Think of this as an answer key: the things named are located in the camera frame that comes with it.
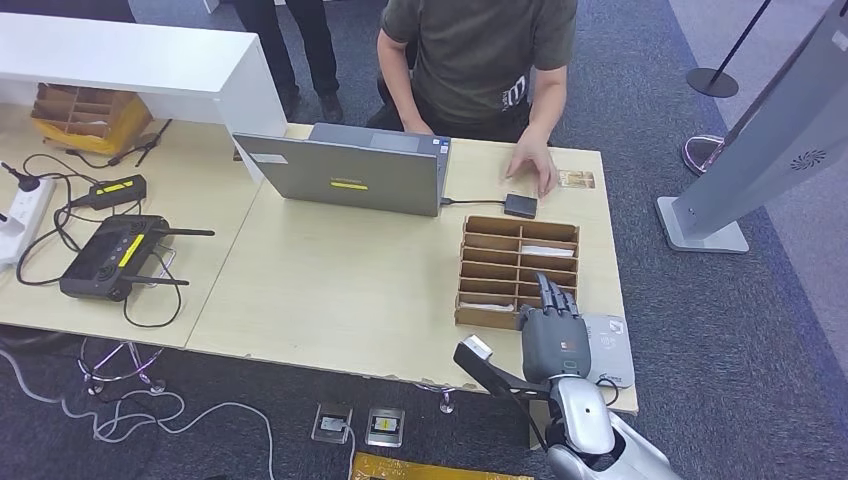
gray carpet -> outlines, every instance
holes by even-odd
[[[202,12],[199,2],[172,3],[133,6],[144,22],[237,28],[227,6],[206,17],[192,13]],[[350,123],[364,123],[378,106],[372,45],[384,3],[327,6]],[[301,52],[285,9],[280,17],[290,50]],[[845,378],[821,371],[835,364],[833,352],[815,331],[815,317],[807,317],[809,305],[768,215],[758,210],[742,220],[752,247],[745,256],[680,254],[665,246],[652,202],[694,180],[677,159],[680,141],[724,129],[715,103],[683,80],[695,62],[667,0],[627,8],[584,1],[578,18],[569,104],[553,141],[597,149],[604,158],[641,407],[629,421],[686,479],[848,478],[848,415],[832,401],[846,391]],[[308,85],[306,62],[293,55],[299,82]],[[317,102],[307,101],[311,107],[296,120],[317,121]],[[25,361],[43,391],[79,388],[67,359]],[[552,478],[542,455],[523,447],[526,427],[513,407],[484,395],[457,395],[456,413],[446,416],[432,395],[388,381],[177,351],[168,351],[154,372],[185,394],[189,414],[225,400],[265,411],[274,427],[277,478],[344,478],[348,448],[308,440],[319,401],[352,404],[358,431],[370,406],[406,409],[404,446],[366,451]],[[216,412],[180,436],[146,429],[108,446],[89,439],[85,422],[24,398],[8,367],[0,367],[0,379],[7,387],[0,391],[0,478],[265,478],[264,427],[252,416]]]

leg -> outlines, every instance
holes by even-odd
[[[265,53],[265,60],[268,62],[277,91],[281,94],[292,92],[297,95],[294,70],[277,21],[274,0],[233,0],[233,5],[245,30],[259,35],[262,51]]]
[[[306,50],[306,60],[312,74],[312,86],[318,96],[326,96],[339,89],[336,79],[336,54],[330,27],[327,25],[327,13],[321,0],[288,0],[291,11]]]

adapter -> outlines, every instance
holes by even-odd
[[[536,218],[536,204],[538,200],[521,195],[507,194],[504,200],[504,213],[522,218]]]
[[[101,182],[92,185],[88,195],[74,202],[75,207],[89,206],[94,210],[135,202],[147,197],[147,181],[141,175]]]

table leg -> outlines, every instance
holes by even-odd
[[[454,409],[456,409],[456,404],[451,398],[451,392],[456,390],[455,388],[450,387],[433,387],[430,385],[421,385],[418,383],[413,384],[421,390],[426,390],[428,392],[438,393],[439,394],[439,410],[442,413],[450,414],[453,413]]]

black controller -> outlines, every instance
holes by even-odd
[[[113,215],[103,223],[59,279],[59,289],[77,298],[120,302],[133,283],[188,285],[186,280],[138,276],[148,256],[167,235],[212,236],[211,230],[173,229],[158,215]]]

